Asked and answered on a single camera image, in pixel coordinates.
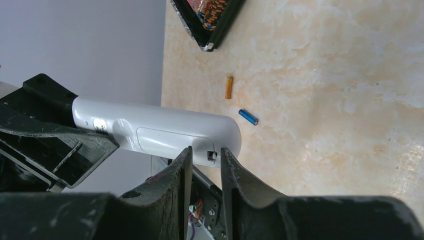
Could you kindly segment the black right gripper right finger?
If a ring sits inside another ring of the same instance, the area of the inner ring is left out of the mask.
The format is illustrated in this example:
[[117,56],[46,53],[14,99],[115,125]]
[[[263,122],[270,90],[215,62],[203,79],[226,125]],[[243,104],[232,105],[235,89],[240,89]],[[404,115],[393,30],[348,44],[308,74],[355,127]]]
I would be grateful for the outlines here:
[[421,240],[413,211],[389,196],[287,196],[222,148],[221,182],[229,240]]

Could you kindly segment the blue AAA battery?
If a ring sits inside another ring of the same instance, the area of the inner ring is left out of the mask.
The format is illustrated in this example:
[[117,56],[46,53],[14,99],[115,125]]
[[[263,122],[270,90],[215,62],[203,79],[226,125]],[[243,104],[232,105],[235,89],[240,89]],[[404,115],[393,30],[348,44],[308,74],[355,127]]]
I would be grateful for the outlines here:
[[259,119],[245,109],[240,109],[238,114],[254,126],[259,123]]

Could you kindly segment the orange AAA battery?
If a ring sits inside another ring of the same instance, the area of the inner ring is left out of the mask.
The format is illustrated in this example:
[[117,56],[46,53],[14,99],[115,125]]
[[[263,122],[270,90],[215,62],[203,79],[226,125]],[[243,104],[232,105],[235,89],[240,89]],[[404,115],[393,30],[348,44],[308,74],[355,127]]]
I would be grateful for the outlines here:
[[234,80],[234,78],[232,76],[228,76],[226,78],[226,85],[225,85],[225,99],[226,100],[230,100],[232,98],[233,80]]

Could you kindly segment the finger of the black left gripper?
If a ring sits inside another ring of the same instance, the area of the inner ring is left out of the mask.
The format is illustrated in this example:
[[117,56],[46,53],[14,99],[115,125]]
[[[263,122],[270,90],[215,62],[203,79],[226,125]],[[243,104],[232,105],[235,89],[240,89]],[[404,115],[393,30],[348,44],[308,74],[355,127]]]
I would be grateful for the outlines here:
[[61,192],[80,184],[119,148],[76,127],[72,101],[0,101],[0,190]]
[[52,112],[61,125],[75,128],[73,118],[73,102],[77,94],[68,90],[45,73],[26,80],[22,84],[23,89],[32,97],[41,101]]

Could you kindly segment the white remote control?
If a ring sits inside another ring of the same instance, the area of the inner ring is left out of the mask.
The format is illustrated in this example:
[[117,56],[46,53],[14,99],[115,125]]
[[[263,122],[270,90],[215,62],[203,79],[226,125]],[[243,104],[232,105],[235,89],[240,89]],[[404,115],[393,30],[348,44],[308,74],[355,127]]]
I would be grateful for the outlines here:
[[72,117],[78,128],[108,135],[124,150],[174,159],[191,146],[193,163],[213,168],[221,166],[222,148],[238,156],[242,146],[238,124],[224,115],[78,96]]

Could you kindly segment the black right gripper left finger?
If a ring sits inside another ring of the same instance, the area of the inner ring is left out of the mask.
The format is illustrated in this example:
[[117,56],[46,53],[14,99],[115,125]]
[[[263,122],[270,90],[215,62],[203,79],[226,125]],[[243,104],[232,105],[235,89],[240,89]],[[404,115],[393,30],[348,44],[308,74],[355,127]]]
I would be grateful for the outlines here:
[[184,240],[193,150],[117,197],[109,193],[2,193],[3,240]]

